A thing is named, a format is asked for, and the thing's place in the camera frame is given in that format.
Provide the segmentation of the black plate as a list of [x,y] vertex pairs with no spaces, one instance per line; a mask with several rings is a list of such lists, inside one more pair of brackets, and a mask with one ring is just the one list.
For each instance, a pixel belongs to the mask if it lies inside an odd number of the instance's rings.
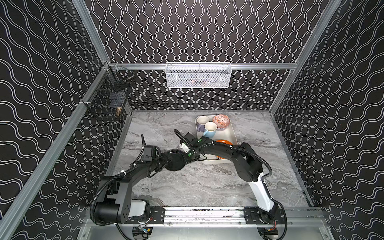
[[181,151],[168,151],[168,163],[165,168],[168,171],[176,172],[183,169],[186,165],[184,153]]

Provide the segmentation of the light blue mug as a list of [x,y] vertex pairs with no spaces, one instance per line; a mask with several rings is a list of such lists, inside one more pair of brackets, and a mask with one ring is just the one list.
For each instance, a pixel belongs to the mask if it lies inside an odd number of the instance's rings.
[[203,136],[206,138],[213,139],[217,131],[217,125],[214,122],[208,122],[205,124],[205,131]]

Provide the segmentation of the lavender mug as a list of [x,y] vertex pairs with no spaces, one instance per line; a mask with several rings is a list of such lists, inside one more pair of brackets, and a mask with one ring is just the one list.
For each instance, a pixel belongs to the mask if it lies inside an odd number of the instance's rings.
[[209,123],[210,119],[207,116],[199,116],[196,119],[197,123],[197,132],[204,132],[205,131],[205,124]]

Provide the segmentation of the orange patterned bowl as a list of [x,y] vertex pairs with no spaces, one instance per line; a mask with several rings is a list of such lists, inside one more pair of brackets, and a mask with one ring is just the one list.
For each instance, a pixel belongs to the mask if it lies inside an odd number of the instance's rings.
[[226,124],[230,124],[230,118],[227,116],[227,115],[215,115],[213,117],[213,122],[217,125],[226,125]]

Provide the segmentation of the orange plate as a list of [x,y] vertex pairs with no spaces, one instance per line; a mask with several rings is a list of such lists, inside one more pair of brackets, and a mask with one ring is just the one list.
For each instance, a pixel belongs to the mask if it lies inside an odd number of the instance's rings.
[[216,142],[224,143],[224,144],[227,144],[227,145],[233,145],[230,141],[227,141],[227,140],[216,140]]

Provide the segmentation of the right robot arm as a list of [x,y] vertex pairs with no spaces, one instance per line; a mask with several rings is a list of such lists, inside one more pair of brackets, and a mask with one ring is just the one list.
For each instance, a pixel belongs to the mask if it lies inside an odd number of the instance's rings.
[[198,139],[187,134],[181,137],[180,147],[185,152],[187,160],[190,161],[196,161],[202,155],[215,155],[231,161],[238,176],[249,183],[259,210],[269,216],[276,213],[279,208],[278,203],[271,196],[265,182],[265,178],[273,173],[272,168],[254,152],[249,144],[228,145],[207,137]]

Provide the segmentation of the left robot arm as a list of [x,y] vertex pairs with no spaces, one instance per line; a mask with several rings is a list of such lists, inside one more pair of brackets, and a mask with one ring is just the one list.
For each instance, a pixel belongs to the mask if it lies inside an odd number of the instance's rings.
[[133,199],[132,188],[159,173],[171,162],[169,154],[146,154],[120,174],[106,176],[90,205],[90,219],[98,226],[113,224],[162,224],[165,209],[151,207],[146,200]]

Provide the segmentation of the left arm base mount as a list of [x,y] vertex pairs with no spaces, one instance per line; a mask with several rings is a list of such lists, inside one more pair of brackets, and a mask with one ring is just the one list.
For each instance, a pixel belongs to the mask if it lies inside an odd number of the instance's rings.
[[162,207],[150,207],[146,209],[141,216],[132,217],[128,223],[130,224],[153,224],[162,225],[164,223],[166,209]]

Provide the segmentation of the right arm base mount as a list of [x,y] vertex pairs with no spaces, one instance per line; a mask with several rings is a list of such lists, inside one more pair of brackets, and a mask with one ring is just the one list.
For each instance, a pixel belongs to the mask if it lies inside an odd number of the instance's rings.
[[277,206],[269,212],[259,207],[245,207],[244,218],[247,225],[284,225],[287,222],[282,209]]

